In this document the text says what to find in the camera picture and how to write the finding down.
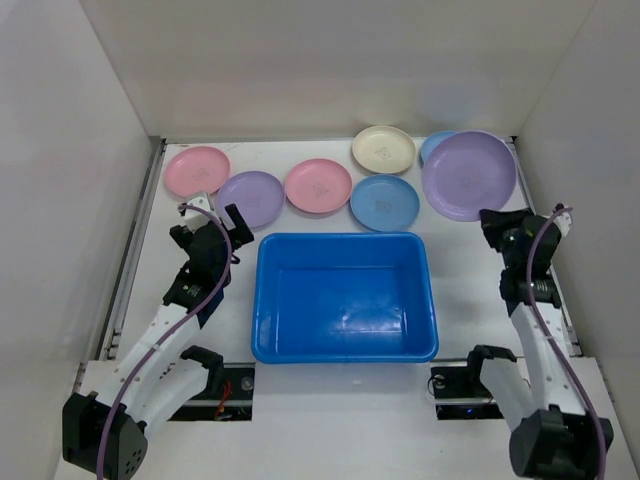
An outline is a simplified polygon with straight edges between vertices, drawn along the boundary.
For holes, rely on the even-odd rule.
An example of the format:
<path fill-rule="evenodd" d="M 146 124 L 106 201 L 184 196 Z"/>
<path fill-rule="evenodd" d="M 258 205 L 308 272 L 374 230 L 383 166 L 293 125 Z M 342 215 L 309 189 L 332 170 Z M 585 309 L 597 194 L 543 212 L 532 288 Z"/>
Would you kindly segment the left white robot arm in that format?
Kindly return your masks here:
<path fill-rule="evenodd" d="M 170 236 L 187 254 L 155 317 L 105 382 L 72 394 L 62 409 L 64 461 L 99 479 L 132 478 L 157 429 L 192 397 L 218 393 L 221 355 L 194 343 L 224 298 L 237 249 L 254 235 L 235 204 L 223 226 L 205 194 L 178 207 Z"/>

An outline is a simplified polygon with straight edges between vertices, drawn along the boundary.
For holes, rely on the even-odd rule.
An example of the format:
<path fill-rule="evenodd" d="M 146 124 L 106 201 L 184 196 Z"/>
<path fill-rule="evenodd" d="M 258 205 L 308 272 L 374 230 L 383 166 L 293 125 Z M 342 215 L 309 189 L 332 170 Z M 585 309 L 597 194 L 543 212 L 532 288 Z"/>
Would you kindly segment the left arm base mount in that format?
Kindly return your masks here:
<path fill-rule="evenodd" d="M 205 390 L 192 397 L 170 418 L 174 422 L 250 421 L 253 412 L 254 363 L 224 365 L 216 391 Z"/>

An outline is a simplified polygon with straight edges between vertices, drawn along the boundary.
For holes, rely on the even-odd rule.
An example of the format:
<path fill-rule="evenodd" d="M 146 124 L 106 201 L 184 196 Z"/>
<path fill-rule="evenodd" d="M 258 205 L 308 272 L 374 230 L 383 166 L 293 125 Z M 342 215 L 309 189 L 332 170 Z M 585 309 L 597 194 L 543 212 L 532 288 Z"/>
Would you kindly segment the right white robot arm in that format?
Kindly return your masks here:
<path fill-rule="evenodd" d="M 480 211 L 489 246 L 503 259 L 500 294 L 522 346 L 523 377 L 507 348 L 477 345 L 463 371 L 466 388 L 490 393 L 510 430 L 513 472 L 529 479 L 602 479 L 614 438 L 569 362 L 562 300 L 552 258 L 571 227 L 570 208 Z"/>

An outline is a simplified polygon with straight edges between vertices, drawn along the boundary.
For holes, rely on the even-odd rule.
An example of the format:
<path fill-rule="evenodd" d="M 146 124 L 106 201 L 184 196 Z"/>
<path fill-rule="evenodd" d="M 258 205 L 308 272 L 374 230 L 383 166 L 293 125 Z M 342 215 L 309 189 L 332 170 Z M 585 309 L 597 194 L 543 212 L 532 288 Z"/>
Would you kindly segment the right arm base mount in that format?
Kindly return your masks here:
<path fill-rule="evenodd" d="M 427 391 L 435 400 L 438 420 L 501 420 L 490 392 L 470 377 L 462 362 L 432 363 Z"/>

